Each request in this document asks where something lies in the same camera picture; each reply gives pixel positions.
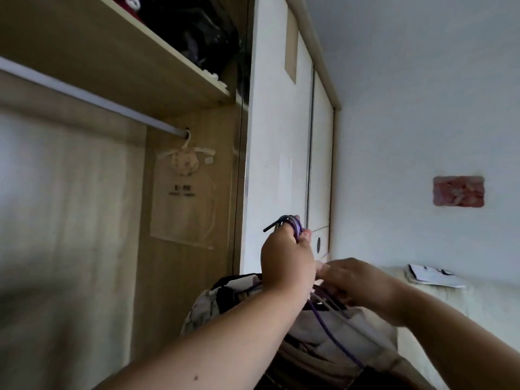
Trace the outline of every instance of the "skin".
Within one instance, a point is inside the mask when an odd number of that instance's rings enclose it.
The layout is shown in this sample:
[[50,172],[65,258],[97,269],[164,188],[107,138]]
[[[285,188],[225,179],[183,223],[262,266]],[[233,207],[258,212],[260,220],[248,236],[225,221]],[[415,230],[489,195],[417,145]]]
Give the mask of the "skin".
[[290,226],[277,229],[262,248],[261,293],[96,390],[254,388],[316,277],[343,302],[408,327],[452,390],[520,388],[520,354],[514,349],[457,310],[365,262],[315,262],[310,239],[309,230],[296,243]]

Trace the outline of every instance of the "closet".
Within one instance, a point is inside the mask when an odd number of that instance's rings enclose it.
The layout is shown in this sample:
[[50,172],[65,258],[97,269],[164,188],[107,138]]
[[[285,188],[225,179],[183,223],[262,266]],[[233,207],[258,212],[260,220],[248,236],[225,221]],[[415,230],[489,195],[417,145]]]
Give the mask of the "closet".
[[89,389],[157,353],[205,288],[260,271],[282,214],[326,258],[339,102],[304,2],[219,2],[241,48],[216,79],[113,0],[3,0],[2,388]]

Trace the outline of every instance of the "pink poster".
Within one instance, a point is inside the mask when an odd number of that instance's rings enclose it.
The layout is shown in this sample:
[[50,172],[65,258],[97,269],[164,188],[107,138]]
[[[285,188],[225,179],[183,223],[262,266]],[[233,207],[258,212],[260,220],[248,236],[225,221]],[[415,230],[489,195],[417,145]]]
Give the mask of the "pink poster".
[[484,206],[484,178],[481,176],[437,176],[433,178],[436,206]]

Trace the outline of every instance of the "person's right arm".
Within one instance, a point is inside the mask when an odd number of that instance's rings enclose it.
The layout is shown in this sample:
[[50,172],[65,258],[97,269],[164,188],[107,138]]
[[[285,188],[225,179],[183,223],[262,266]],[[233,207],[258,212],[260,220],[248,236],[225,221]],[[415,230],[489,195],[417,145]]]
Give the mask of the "person's right arm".
[[520,353],[444,302],[354,258],[318,275],[348,305],[407,327],[451,390],[520,388]]

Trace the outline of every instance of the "closet rod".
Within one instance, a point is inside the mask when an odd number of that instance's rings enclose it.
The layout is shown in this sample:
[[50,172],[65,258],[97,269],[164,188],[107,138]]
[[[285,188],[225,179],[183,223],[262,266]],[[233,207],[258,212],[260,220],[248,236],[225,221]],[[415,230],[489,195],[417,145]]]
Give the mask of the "closet rod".
[[100,108],[104,108],[108,111],[119,113],[120,115],[126,116],[138,122],[142,122],[149,126],[158,128],[169,132],[173,135],[187,138],[188,132],[184,129],[174,127],[160,120],[154,119],[153,117],[146,116],[140,112],[134,111],[133,109],[127,108],[126,106],[117,104],[113,101],[107,100],[106,98],[96,96],[89,91],[80,89],[79,87],[66,84],[61,80],[57,80],[50,76],[39,73],[38,71],[32,70],[21,64],[17,64],[14,61],[10,61],[6,58],[0,57],[0,70],[15,75],[19,78],[23,78],[34,82],[38,85],[48,87],[49,89],[58,91],[67,96],[77,98],[78,100],[85,101],[87,103],[96,105]]

